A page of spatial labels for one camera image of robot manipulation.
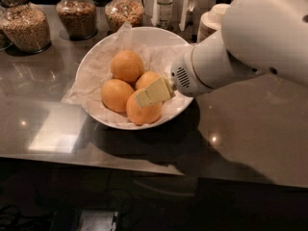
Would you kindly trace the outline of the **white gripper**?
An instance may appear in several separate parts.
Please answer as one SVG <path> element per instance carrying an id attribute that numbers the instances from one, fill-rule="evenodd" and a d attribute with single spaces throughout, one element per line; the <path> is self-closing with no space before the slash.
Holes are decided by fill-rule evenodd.
<path id="1" fill-rule="evenodd" d="M 203 84 L 193 69 L 193 49 L 178 56 L 171 65 L 170 74 L 174 87 L 183 95 L 197 97 L 209 93 L 212 89 Z M 148 107 L 167 101 L 174 96 L 168 80 L 159 77 L 144 89 L 138 90 L 135 100 L 139 107 Z"/>

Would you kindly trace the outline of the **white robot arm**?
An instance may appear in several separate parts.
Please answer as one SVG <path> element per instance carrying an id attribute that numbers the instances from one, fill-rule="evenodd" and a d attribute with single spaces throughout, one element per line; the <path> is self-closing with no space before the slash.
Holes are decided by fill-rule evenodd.
<path id="1" fill-rule="evenodd" d="M 177 57 L 170 78 L 139 90 L 137 104 L 197 97 L 263 73 L 308 84 L 308 0 L 234 0 L 221 27 Z"/>

